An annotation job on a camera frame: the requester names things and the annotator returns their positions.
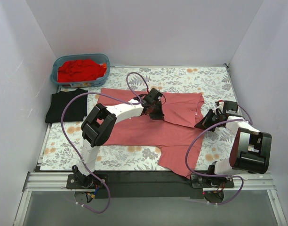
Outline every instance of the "table surface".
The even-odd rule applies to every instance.
[[[170,93],[202,93],[205,103],[201,112],[205,115],[214,102],[219,99],[236,101],[228,72],[225,67],[196,68],[138,68],[112,67],[109,78],[103,86],[83,88],[89,92],[100,93],[101,88],[128,89],[126,75],[138,72],[143,75],[150,88]],[[145,91],[141,78],[131,75],[131,88]],[[88,95],[88,113],[97,103],[98,95]],[[64,124],[70,139],[81,151],[82,122]],[[214,162],[228,158],[234,141],[234,135],[225,128],[207,132],[202,142],[196,170],[206,170]],[[153,146],[102,146],[96,160],[96,170],[168,170],[158,161],[161,151]],[[67,142],[60,123],[53,123],[47,139],[40,170],[72,170],[72,165],[79,161],[78,155]]]

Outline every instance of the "folded black shirt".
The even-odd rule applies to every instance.
[[[46,115],[46,123],[60,122],[61,115],[67,104],[81,93],[87,93],[86,90],[77,89],[75,91],[62,92],[52,94],[51,106]],[[87,116],[88,96],[74,100],[64,115],[64,121],[83,121],[83,117]]]

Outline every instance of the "blue basket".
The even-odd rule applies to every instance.
[[[78,82],[58,82],[57,81],[57,73],[58,73],[58,68],[61,67],[65,62],[71,61],[71,60],[93,60],[97,64],[103,64],[106,63],[106,72],[103,77],[97,78],[96,80],[93,81],[78,81]],[[72,87],[72,88],[77,88],[77,87],[97,87],[97,86],[102,86],[105,84],[107,77],[110,74],[110,61],[108,57],[104,54],[101,53],[96,53],[96,54],[81,54],[81,55],[72,55],[72,56],[63,56],[61,58],[58,58],[54,64],[53,64],[53,70],[51,74],[51,80],[53,83],[56,85],[59,85],[61,87]]]

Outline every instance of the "white enclosure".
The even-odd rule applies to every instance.
[[[222,65],[262,0],[27,0],[56,57],[103,52],[112,65]]]
[[[0,226],[13,224],[39,156],[55,56],[27,3],[0,1]]]
[[[288,0],[0,0],[1,226],[40,154],[53,62],[95,52],[111,65],[230,63],[239,103],[273,136],[288,221]]]

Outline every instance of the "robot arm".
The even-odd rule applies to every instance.
[[[223,107],[216,102],[217,108],[209,110],[204,119],[195,127],[207,129],[222,121],[240,119],[238,104],[225,101]],[[209,174],[235,175],[243,171],[264,174],[269,165],[272,137],[260,132],[246,121],[234,121],[221,125],[235,135],[230,157],[209,166]]]
[[[96,104],[94,106],[81,126],[83,137],[81,155],[92,172],[95,171],[95,162],[100,146],[109,139],[116,123],[143,114],[149,114],[153,120],[164,119],[160,100],[162,96],[161,92],[152,88],[148,94],[140,95],[141,103],[135,97],[129,101],[130,105],[103,106]],[[73,166],[73,172],[81,181],[89,175],[82,162]]]

